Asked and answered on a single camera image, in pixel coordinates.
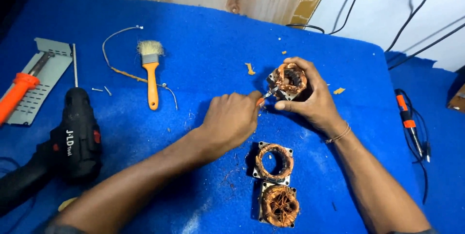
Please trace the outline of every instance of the screw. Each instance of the screw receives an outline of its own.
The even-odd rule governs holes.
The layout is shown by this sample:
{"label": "screw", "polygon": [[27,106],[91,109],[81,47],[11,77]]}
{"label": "screw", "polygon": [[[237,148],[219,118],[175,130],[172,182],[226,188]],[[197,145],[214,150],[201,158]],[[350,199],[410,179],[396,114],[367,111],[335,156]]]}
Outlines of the screw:
{"label": "screw", "polygon": [[108,95],[110,95],[110,96],[112,95],[112,93],[107,89],[107,86],[103,86],[103,88],[105,88],[105,90],[107,90]]}

